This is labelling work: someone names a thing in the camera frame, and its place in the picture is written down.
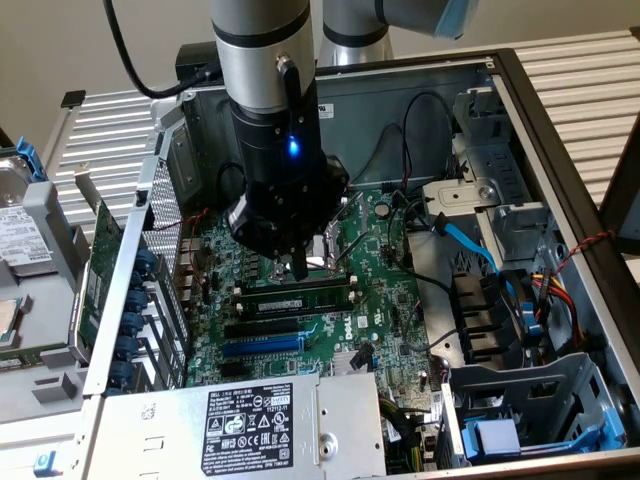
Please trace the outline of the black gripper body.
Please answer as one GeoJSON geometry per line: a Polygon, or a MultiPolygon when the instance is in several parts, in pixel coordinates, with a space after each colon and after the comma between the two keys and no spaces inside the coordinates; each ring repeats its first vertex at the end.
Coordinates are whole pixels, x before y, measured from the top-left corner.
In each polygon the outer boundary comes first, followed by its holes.
{"type": "Polygon", "coordinates": [[[246,181],[229,211],[232,237],[270,259],[289,255],[326,227],[348,173],[322,150],[315,97],[269,114],[231,106],[246,181]]]}

